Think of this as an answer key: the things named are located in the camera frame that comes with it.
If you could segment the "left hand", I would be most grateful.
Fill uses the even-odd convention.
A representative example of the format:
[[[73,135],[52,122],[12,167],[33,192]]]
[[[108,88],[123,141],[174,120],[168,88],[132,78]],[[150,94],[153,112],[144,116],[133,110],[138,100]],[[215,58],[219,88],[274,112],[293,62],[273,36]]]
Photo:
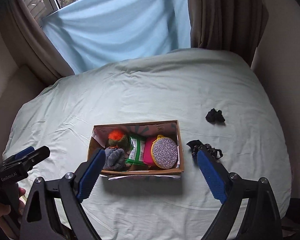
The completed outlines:
[[[21,200],[21,197],[25,195],[26,190],[22,187],[19,187],[19,213],[22,215],[25,203]],[[6,236],[10,239],[17,239],[15,233],[13,233],[12,229],[8,226],[8,224],[4,221],[4,216],[8,215],[11,211],[11,207],[9,205],[0,204],[0,227],[6,234]]]

